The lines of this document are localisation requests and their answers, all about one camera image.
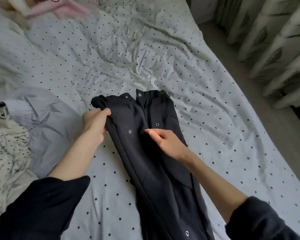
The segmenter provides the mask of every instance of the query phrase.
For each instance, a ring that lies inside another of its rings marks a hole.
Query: bedsheet
[[[300,234],[300,182],[233,78],[203,40],[185,0],[89,0],[86,19],[37,18],[22,31],[0,16],[0,95],[48,89],[78,114],[98,95],[164,89],[189,148]],[[109,135],[63,239],[141,239],[135,192]],[[216,239],[224,221],[203,189]]]

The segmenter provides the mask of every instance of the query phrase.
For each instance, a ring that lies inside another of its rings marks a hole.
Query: floor
[[[239,85],[270,138],[300,181],[300,120],[290,107],[272,108],[276,97],[261,95],[263,85],[247,77],[249,68],[236,59],[237,51],[213,21],[199,25],[204,40]]]

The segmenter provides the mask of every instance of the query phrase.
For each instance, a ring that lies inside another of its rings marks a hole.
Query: person
[[[84,130],[47,178],[39,179],[7,207],[0,216],[0,240],[60,239],[73,211],[87,189],[86,170],[104,140],[106,108],[83,115]],[[248,197],[209,168],[170,130],[146,129],[146,133],[168,156],[182,163],[200,182],[226,222],[232,240],[300,240],[271,206]]]

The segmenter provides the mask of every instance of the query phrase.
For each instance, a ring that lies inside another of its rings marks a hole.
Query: forearm
[[[97,136],[91,129],[82,133],[49,174],[49,177],[67,181],[84,176],[93,154],[99,146]]]
[[[232,212],[248,197],[209,168],[193,152],[189,151],[182,162],[200,182],[224,221],[228,223]]]

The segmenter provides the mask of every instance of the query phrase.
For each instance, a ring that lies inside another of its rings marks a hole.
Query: white curtain
[[[219,0],[216,22],[263,95],[286,94],[274,107],[300,106],[300,0]]]

